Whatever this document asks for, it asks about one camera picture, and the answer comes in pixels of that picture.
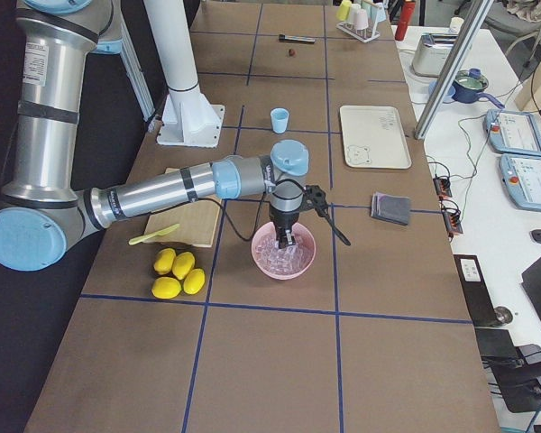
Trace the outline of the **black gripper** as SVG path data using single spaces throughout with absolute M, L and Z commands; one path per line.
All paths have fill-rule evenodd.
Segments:
M 270 208 L 270 221 L 275 230 L 275 240 L 278 242 L 279 249 L 285 247 L 285 244 L 291 246 L 295 243 L 292 227 L 298 222 L 298 211 L 281 211 L 275 207 Z

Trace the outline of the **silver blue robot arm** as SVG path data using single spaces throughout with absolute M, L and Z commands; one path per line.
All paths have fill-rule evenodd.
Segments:
M 276 143 L 267 155 L 230 156 L 131 185 L 74 191 L 85 61 L 90 52 L 118 46 L 121 7 L 116 1 L 21 1 L 16 21 L 26 46 L 14 176 L 0 198 L 0 264 L 38 271 L 116 221 L 211 195 L 266 193 L 278 246 L 294 244 L 309 154 L 293 140 Z

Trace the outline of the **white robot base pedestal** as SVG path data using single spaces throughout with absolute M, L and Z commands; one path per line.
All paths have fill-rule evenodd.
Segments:
M 157 141 L 161 145 L 215 148 L 225 107 L 202 93 L 181 1 L 144 3 L 169 94 Z

